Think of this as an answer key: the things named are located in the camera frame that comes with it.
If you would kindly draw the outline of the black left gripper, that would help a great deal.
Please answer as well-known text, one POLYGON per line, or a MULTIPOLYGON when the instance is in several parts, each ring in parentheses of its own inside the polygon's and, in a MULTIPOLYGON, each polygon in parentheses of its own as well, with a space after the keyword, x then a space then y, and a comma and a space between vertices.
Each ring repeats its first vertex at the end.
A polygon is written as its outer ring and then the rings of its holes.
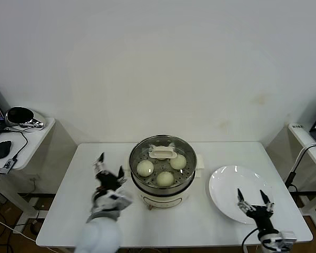
POLYGON ((120 166, 118 175, 115 176, 113 173, 105 171, 104 166, 104 152, 97 158, 93 164, 94 173, 96 179, 100 182, 100 186, 97 188, 98 191, 117 190, 126 182, 126 176, 124 169, 120 166))

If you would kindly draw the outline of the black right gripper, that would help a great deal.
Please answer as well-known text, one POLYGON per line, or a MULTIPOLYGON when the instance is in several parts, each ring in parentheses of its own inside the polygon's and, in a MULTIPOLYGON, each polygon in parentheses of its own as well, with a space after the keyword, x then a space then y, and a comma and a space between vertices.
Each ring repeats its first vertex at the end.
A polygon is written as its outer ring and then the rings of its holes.
POLYGON ((274 232, 275 228, 270 220, 273 215, 274 203, 262 190, 260 190, 260 194, 266 206, 252 206, 244 200, 242 192, 238 189, 238 207, 255 221, 259 232, 274 232))

